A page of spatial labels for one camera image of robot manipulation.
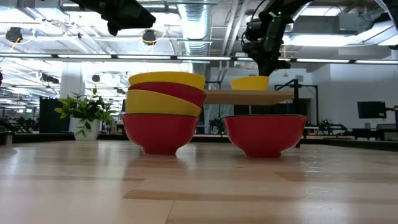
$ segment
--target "table surface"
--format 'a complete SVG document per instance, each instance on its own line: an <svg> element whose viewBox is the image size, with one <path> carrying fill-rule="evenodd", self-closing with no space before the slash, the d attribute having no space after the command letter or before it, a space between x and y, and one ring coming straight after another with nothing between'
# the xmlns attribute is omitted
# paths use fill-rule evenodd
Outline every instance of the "table surface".
<svg viewBox="0 0 398 224"><path fill-rule="evenodd" d="M1 223L398 223L398 154L302 145L250 159L228 143L144 155L129 141L0 147Z"/></svg>
<svg viewBox="0 0 398 224"><path fill-rule="evenodd" d="M275 105L293 98L293 91L205 90L208 105Z"/></svg>

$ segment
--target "ceiling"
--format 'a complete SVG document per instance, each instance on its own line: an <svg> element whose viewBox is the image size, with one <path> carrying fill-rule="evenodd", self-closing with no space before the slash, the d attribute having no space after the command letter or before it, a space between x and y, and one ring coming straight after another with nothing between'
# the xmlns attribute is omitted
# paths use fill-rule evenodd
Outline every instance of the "ceiling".
<svg viewBox="0 0 398 224"><path fill-rule="evenodd" d="M153 29L157 37L155 45L146 45L141 35L144 29L122 30L117 37L108 33L106 21L96 12L91 11L62 11L55 2L46 0L35 9L20 8L0 3L0 52L16 53L47 53L47 54L143 54L143 55L185 55L185 42L181 18L175 13L153 13L157 18ZM163 1L143 1L145 4L163 4ZM238 3L236 14L232 15L233 4ZM240 37L246 29L246 18L260 1L220 0L211 4L209 33L205 40L210 45L208 55L222 55L221 49L227 31L228 22L233 19L232 31L238 29L236 37L228 37L231 43L231 55L241 52ZM237 22L240 13L245 13L241 22ZM293 31L286 33L286 46L281 48L283 57L302 58L374 58L387 57L391 51L387 46L378 43L396 35L389 34L378 42L354 40L357 34L365 32L371 27L371 22L382 11L374 1L314 1L307 7L294 24ZM23 40L14 45L6 38L10 27L21 27ZM339 44L339 38L345 43ZM63 62L24 60L21 58L0 58L3 73L3 83L24 86L46 86L48 83L40 81L38 72L45 73L62 81ZM87 87L93 87L92 75L103 75L98 87L120 86L127 87L127 77L137 73L157 70L192 71L190 63L126 63L126 62L84 62L88 77ZM319 64L297 63L294 67L307 68L308 71L317 69ZM247 62L243 68L253 69L255 64ZM116 90L100 90L104 96L122 96ZM9 93L32 96L57 96L59 88L26 88L24 91L4 90L3 95Z"/></svg>

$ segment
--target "pillar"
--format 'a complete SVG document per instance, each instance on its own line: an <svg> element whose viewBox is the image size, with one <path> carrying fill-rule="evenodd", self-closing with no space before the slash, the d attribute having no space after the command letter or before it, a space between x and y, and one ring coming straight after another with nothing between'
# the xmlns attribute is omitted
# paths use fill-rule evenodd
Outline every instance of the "pillar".
<svg viewBox="0 0 398 224"><path fill-rule="evenodd" d="M60 98L72 97L72 93L85 94L85 75L81 62L64 62L62 68Z"/></svg>

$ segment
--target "yellow bowl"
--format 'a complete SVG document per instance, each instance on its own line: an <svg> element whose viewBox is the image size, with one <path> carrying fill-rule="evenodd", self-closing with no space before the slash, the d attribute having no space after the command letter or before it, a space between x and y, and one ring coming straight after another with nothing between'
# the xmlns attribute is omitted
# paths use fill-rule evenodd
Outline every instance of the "yellow bowl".
<svg viewBox="0 0 398 224"><path fill-rule="evenodd" d="M146 90L129 90L126 95L126 113L157 113L199 116L200 107L180 98Z"/></svg>
<svg viewBox="0 0 398 224"><path fill-rule="evenodd" d="M145 82L172 82L204 89L205 77L188 72L149 72L133 75L129 78L130 86Z"/></svg>
<svg viewBox="0 0 398 224"><path fill-rule="evenodd" d="M233 90L267 90L269 77L243 77L231 80Z"/></svg>

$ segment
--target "stacked bowls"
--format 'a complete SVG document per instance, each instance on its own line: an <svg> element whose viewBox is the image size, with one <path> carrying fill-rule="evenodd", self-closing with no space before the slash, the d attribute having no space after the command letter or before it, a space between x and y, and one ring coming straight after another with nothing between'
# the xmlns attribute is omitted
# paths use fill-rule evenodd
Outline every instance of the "stacked bowls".
<svg viewBox="0 0 398 224"><path fill-rule="evenodd" d="M269 77L231 80L233 90L267 90ZM223 118L231 142L247 156L279 158L302 136L307 117L295 114L228 116Z"/></svg>
<svg viewBox="0 0 398 224"><path fill-rule="evenodd" d="M122 116L128 138L146 154L174 155L195 133L205 77L150 72L130 77L129 84Z"/></svg>

